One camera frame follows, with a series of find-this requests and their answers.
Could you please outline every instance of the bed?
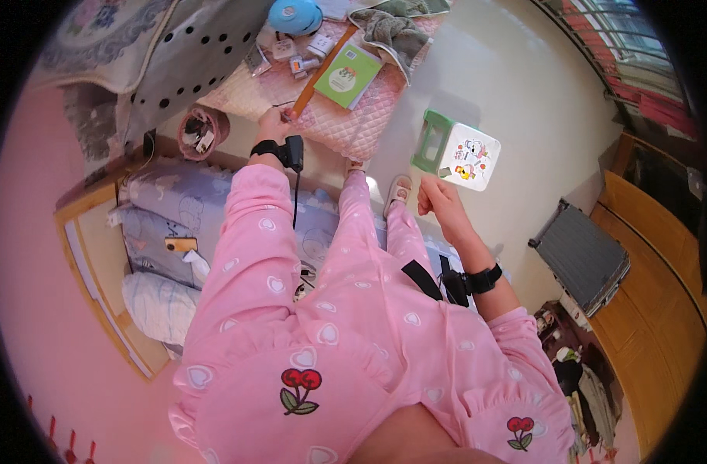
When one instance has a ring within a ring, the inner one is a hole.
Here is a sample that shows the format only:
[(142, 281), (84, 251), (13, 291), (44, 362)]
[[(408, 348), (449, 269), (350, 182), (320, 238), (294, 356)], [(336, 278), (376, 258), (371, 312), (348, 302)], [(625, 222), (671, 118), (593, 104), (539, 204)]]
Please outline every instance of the bed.
[[(219, 239), (232, 172), (167, 157), (136, 168), (100, 181), (59, 209), (55, 219), (94, 315), (126, 362), (150, 380), (182, 353)], [(320, 189), (299, 191), (297, 213), (297, 253), (309, 288), (316, 285), (339, 213)], [(385, 248), (386, 223), (378, 215), (374, 220)], [(186, 249), (169, 249), (175, 239), (194, 244), (193, 261)], [(455, 249), (424, 239), (434, 273), (440, 274), (440, 255), (462, 270)], [(476, 311), (474, 303), (471, 309)]]

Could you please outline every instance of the pink basket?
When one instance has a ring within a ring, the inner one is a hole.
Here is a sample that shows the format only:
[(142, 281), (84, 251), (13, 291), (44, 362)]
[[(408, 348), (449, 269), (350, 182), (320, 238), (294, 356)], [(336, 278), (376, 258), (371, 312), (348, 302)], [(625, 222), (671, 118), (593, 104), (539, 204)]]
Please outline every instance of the pink basket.
[[(215, 135), (214, 140), (204, 153), (199, 153), (192, 145), (183, 143), (183, 131), (186, 129), (186, 124), (189, 122), (191, 117), (195, 117), (204, 123), (208, 123), (210, 125), (211, 132)], [(184, 158), (192, 161), (201, 161), (205, 160), (210, 154), (212, 154), (215, 147), (224, 142), (228, 135), (229, 119), (227, 119), (226, 114), (222, 111), (215, 110), (214, 108), (196, 104), (189, 108), (189, 112), (186, 113), (186, 116), (184, 116), (181, 120), (181, 124), (178, 125), (178, 135), (176, 139), (178, 140), (178, 148), (181, 150), (181, 153), (183, 153)]]

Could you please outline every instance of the pink pajamas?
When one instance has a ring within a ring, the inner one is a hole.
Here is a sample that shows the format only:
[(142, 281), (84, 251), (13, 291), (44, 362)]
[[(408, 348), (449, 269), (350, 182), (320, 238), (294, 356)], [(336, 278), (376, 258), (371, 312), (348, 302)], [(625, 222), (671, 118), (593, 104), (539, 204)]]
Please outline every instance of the pink pajamas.
[(285, 175), (233, 178), (226, 221), (191, 323), (169, 413), (208, 462), (346, 462), (398, 408), (422, 403), (459, 446), (507, 462), (565, 462), (569, 406), (517, 308), (485, 322), (426, 296), (433, 274), (403, 203), (378, 247), (362, 172), (351, 173), (319, 285), (293, 304), (301, 264)]

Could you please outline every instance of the floral rug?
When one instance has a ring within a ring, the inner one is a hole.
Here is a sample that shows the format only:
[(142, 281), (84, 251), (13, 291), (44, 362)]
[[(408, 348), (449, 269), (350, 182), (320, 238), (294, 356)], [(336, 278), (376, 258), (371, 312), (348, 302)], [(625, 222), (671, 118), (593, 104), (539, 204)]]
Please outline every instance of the floral rug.
[(83, 0), (44, 47), (33, 84), (90, 82), (115, 94), (134, 90), (178, 1)]

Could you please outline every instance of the cherry embroidery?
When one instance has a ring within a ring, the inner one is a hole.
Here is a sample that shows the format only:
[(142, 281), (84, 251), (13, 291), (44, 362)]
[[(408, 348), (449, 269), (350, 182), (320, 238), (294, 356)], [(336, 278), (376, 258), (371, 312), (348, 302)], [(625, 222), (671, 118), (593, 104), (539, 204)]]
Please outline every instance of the cherry embroidery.
[(528, 453), (528, 444), (532, 442), (534, 436), (531, 433), (523, 434), (524, 432), (529, 432), (534, 428), (534, 420), (531, 417), (512, 417), (508, 419), (508, 430), (513, 432), (513, 436), (516, 437), (515, 440), (508, 440), (508, 444), (513, 449), (522, 449)]
[[(320, 407), (320, 404), (307, 401), (307, 395), (309, 395), (312, 390), (317, 390), (320, 388), (320, 385), (322, 385), (322, 376), (317, 370), (306, 369), (299, 371), (294, 368), (286, 369), (281, 373), (281, 381), (287, 387), (294, 388), (296, 392), (296, 394), (293, 394), (286, 388), (281, 389), (279, 395), (281, 397), (281, 403), (286, 409), (284, 416), (288, 416), (292, 413), (303, 416), (304, 414), (314, 412)], [(302, 397), (299, 395), (300, 387), (303, 387), (305, 390)]]

